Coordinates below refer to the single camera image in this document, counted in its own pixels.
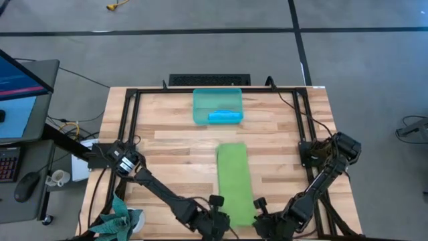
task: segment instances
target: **green towel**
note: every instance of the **green towel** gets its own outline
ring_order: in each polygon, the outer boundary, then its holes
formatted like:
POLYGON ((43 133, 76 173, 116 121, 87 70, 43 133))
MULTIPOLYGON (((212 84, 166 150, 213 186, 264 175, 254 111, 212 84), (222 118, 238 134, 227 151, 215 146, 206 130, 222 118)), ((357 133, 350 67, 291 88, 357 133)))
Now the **green towel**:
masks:
POLYGON ((222 144, 217 148, 219 192, 225 198, 222 212, 230 216, 231 226, 250 226, 255 220, 251 176, 245 144, 222 144))

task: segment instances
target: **monitor screen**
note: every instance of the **monitor screen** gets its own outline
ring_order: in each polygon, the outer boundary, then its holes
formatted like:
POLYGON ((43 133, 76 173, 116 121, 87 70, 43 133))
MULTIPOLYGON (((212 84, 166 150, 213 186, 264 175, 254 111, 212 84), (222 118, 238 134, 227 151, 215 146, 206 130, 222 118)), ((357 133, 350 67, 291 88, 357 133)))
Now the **monitor screen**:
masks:
POLYGON ((0 53, 0 100, 47 94, 50 89, 11 57, 0 53))

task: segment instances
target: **concrete floor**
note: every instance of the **concrete floor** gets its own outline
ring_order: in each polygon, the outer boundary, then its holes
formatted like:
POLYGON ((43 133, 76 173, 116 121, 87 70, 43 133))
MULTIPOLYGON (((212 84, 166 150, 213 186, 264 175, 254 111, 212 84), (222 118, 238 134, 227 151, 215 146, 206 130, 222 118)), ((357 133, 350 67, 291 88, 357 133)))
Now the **concrete floor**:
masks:
MULTIPOLYGON (((13 0, 0 31, 92 31, 204 27, 291 27, 286 0, 130 1, 114 13, 109 0, 13 0)), ((424 0, 295 0, 301 27, 419 27, 428 24, 424 0)), ((327 87, 339 130, 362 143, 350 168, 352 190, 367 236, 426 240, 428 148, 396 140, 409 114, 427 115, 427 32, 305 33, 313 85, 327 87)), ((63 68, 109 86, 159 86, 170 73, 248 73, 303 85, 292 33, 0 37, 16 58, 57 58, 63 68)), ((60 72, 49 114, 87 119, 102 112, 108 90, 60 72)), ((98 131, 101 119, 82 126, 98 131)), ((0 240, 72 237, 81 188, 51 195, 50 226, 36 221, 0 225, 0 240)))

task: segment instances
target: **wooden tabletop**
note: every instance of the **wooden tabletop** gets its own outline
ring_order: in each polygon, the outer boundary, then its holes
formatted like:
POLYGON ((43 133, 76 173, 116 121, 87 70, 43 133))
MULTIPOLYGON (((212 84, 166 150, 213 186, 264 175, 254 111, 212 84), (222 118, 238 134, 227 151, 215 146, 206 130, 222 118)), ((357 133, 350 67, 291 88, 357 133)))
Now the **wooden tabletop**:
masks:
MULTIPOLYGON (((125 92, 125 87, 110 89, 100 131, 102 143, 112 143, 117 138, 125 92)), ((291 94, 282 93, 282 96, 293 104, 291 94)), ((335 132, 326 89, 308 87, 308 97, 312 116, 335 132)), ((244 120, 240 125, 197 126, 192 118, 192 101, 192 94, 143 94, 138 110, 136 135, 142 138, 138 150, 146 157, 152 174, 177 195, 208 198, 210 194, 218 194, 215 149, 220 143, 247 145, 254 199, 264 196, 270 212, 283 210, 291 197, 306 189, 308 181, 297 148, 300 138, 296 114, 278 94, 243 93, 244 120)), ((304 111, 303 100, 299 102, 304 111)), ((132 107, 131 100, 126 131, 132 107)), ((309 137, 306 117, 302 118, 309 137)), ((314 124, 319 139, 328 137, 326 130, 314 124)), ((89 176, 80 214, 82 232, 88 227, 89 204, 100 173, 101 170, 94 170, 89 176)), ((109 177, 107 170, 95 194, 91 222, 104 206, 109 177)), ((338 177, 329 192, 332 205, 343 220, 361 233, 347 177, 338 177)), ((143 229, 131 239, 200 238, 197 232, 188 231, 176 221, 169 207, 143 186, 129 183, 125 202, 128 207, 143 209, 146 215, 143 229)), ((322 219, 324 232, 328 233, 323 208, 322 219)), ((304 234, 314 230, 314 226, 312 220, 304 234)), ((252 227, 235 231, 240 238, 259 238, 252 227)), ((233 238, 233 234, 228 232, 225 238, 233 238)))

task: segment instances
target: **teal plastic container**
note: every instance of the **teal plastic container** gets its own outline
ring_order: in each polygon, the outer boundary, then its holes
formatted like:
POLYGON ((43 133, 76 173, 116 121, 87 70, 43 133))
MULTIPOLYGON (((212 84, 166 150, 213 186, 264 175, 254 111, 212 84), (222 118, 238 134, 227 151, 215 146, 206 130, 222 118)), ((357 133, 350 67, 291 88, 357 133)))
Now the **teal plastic container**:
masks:
POLYGON ((240 88, 195 89, 193 120, 198 125, 239 124, 243 119, 240 88))

